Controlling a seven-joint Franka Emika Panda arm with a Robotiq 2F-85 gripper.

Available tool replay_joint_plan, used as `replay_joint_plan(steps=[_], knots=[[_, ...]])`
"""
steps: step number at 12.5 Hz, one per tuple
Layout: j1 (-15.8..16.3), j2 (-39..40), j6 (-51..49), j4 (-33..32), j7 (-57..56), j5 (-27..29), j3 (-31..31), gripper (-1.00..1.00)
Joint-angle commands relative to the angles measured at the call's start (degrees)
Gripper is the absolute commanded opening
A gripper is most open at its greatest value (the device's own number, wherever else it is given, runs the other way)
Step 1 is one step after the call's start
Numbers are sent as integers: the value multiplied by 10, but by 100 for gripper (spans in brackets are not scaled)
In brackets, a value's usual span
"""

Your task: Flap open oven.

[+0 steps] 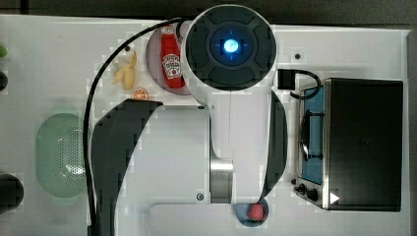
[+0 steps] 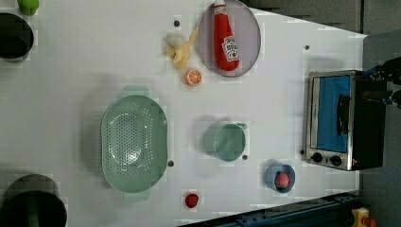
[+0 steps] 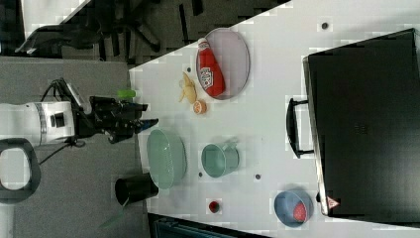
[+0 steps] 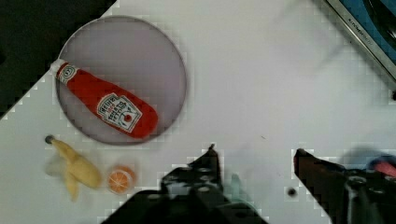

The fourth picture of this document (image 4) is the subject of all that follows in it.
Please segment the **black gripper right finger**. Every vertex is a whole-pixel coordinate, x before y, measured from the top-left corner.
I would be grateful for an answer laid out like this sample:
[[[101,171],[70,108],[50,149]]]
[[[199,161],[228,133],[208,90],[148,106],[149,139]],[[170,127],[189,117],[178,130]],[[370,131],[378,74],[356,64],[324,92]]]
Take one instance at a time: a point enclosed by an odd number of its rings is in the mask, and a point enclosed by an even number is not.
[[[331,221],[347,221],[348,192],[344,166],[321,160],[298,148],[293,156],[293,169]]]

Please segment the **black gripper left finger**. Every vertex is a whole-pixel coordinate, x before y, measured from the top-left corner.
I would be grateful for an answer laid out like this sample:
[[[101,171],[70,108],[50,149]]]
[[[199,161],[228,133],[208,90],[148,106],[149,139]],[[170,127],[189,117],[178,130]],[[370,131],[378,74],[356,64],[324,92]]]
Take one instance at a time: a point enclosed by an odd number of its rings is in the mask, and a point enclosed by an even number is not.
[[[175,198],[188,195],[193,188],[205,186],[223,192],[219,154],[215,150],[215,144],[211,144],[201,157],[186,167],[177,167],[165,175],[161,180],[161,193]]]

